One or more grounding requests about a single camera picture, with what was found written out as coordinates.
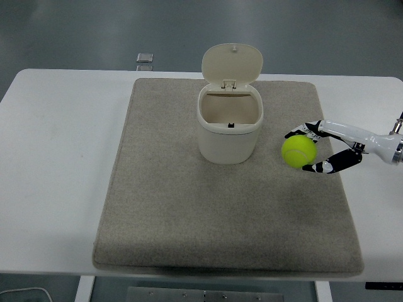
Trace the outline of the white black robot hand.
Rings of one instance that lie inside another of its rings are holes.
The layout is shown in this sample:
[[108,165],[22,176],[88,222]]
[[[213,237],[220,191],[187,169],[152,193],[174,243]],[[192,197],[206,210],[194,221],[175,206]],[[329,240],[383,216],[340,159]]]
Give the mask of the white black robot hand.
[[355,126],[331,120],[306,122],[285,135],[286,139],[301,135],[317,143],[331,137],[344,142],[349,148],[316,164],[305,164],[303,171],[333,174],[361,163],[363,154],[375,154],[385,163],[397,165],[402,162],[402,135],[392,132],[377,135]]

